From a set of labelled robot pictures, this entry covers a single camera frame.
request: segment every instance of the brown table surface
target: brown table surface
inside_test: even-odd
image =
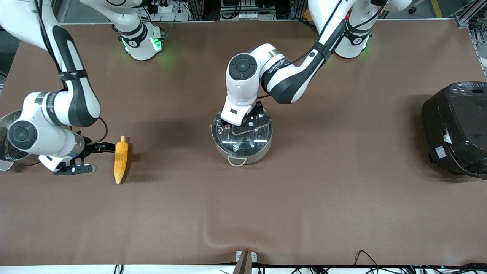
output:
[[[444,86],[486,80],[452,20],[379,21],[356,59],[333,57],[300,101],[263,100],[274,141],[235,168],[208,125],[225,70],[270,42],[295,59],[316,35],[299,22],[175,24],[164,53],[124,54],[109,25],[66,26],[109,125],[130,137],[125,183],[113,155],[90,175],[42,165],[0,175],[0,264],[212,264],[253,250],[267,264],[465,264],[487,257],[487,183],[429,164],[422,103]],[[33,91],[60,88],[54,64],[20,45],[2,115]],[[83,134],[99,138],[98,122]],[[369,263],[361,258],[359,263]]]

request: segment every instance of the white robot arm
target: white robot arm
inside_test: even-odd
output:
[[[40,155],[55,172],[83,153],[91,142],[66,126],[88,127],[100,117],[94,94],[71,35],[59,26],[48,0],[1,0],[0,25],[18,39],[49,52],[64,89],[33,92],[23,103],[8,139],[21,151]]]
[[[162,51],[164,32],[149,22],[142,22],[134,7],[142,0],[80,0],[110,20],[136,60],[148,60]]]
[[[295,66],[273,45],[264,44],[234,56],[226,71],[227,96],[221,118],[240,126],[255,106],[259,83],[277,103],[296,102],[318,69],[335,51],[346,58],[356,57],[366,43],[375,21],[377,5],[386,0],[309,0],[311,17],[319,30],[318,40]],[[405,9],[411,0],[390,0],[393,10]],[[345,16],[353,8],[348,22]]]

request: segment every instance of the white sticker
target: white sticker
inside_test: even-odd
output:
[[[445,158],[446,156],[448,156],[443,146],[439,146],[434,150],[436,151],[436,155],[438,156],[438,159]]]

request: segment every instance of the yellow corn cob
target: yellow corn cob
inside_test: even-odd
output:
[[[120,142],[115,147],[115,162],[113,164],[113,176],[115,182],[119,184],[122,181],[125,173],[125,166],[127,165],[127,154],[129,153],[129,144],[125,141],[125,136],[122,136]]]

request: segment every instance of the tabletop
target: tabletop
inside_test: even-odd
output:
[[[93,174],[54,176],[42,165],[1,173],[1,265],[213,264],[237,250],[266,264],[352,264],[358,250],[378,264],[487,257],[487,184],[431,165],[420,118],[443,87],[486,80],[453,20],[380,20],[364,52],[333,56],[298,102],[263,99],[273,144],[240,168],[208,129],[229,60],[266,42],[296,59],[315,42],[311,29],[174,24],[163,54],[135,61],[109,25],[65,28],[100,100],[106,141],[129,138],[126,177],[115,184],[108,153],[86,159]],[[30,92],[61,87],[48,54],[21,43],[0,115]],[[80,130],[97,139],[104,127]]]

